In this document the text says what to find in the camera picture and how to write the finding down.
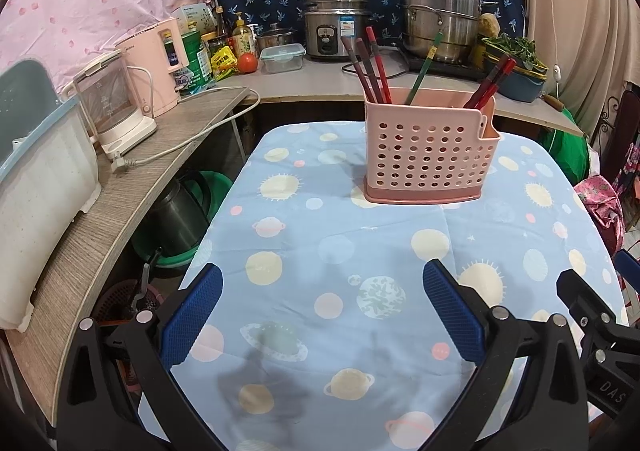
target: blue tablecloth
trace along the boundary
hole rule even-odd
[[[573,267],[626,320],[604,244],[538,144],[503,134],[482,197],[461,204],[371,204],[364,172],[361,122],[269,132],[191,263],[181,287],[210,261],[224,289],[172,373],[232,451],[418,448],[473,370],[422,288],[433,257],[523,319],[568,315],[556,278]],[[140,415],[162,436],[145,400]]]

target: green chopsticks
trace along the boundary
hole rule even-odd
[[[426,75],[427,70],[429,69],[429,66],[431,66],[431,61],[433,61],[433,57],[436,55],[436,52],[438,51],[438,46],[440,46],[440,41],[442,41],[443,36],[444,34],[440,31],[436,34],[436,37],[434,37],[433,46],[429,49],[429,53],[427,54],[427,57],[424,60],[424,63],[422,64],[420,73],[418,74],[418,77],[415,79],[414,87],[411,89],[411,92],[409,92],[409,95],[407,95],[406,97],[406,100],[404,102],[405,106],[411,106],[411,103],[414,101],[415,94],[418,93],[418,88],[420,88],[420,85],[422,84],[422,80],[424,79],[424,76]]]

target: green vegetables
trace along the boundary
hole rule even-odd
[[[486,45],[517,58],[527,70],[545,72],[548,68],[536,56],[536,42],[526,37],[511,37],[504,32],[499,37],[484,38]]]

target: wooden countertop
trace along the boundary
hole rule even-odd
[[[127,158],[145,158],[219,122],[246,95],[228,89],[187,100],[156,119],[158,129]],[[118,256],[169,180],[204,137],[126,173],[111,174],[98,157],[102,192],[87,214],[69,225],[40,276],[31,323],[6,332],[15,360],[49,421],[56,424],[58,390],[78,322],[88,316]]]
[[[404,63],[395,49],[382,49],[387,76],[404,70]],[[357,100],[363,101],[362,87],[358,77],[341,71],[344,62],[317,62],[307,56],[300,70],[268,74],[258,70],[254,74],[234,76],[225,79],[222,86],[248,86],[256,90],[262,102],[300,102],[314,100]],[[405,74],[389,81],[389,86],[411,87],[416,74]],[[422,88],[442,90],[462,90],[475,92],[476,82],[463,81],[442,76],[427,75]],[[495,94],[495,114],[515,118],[524,122],[547,126],[575,135],[583,135],[582,130],[562,113],[554,110],[541,98],[533,102],[520,102]]]

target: yellow snack bag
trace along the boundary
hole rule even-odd
[[[222,79],[237,72],[237,64],[238,59],[228,46],[222,47],[213,54],[211,57],[211,70],[214,73],[216,81],[222,81]]]

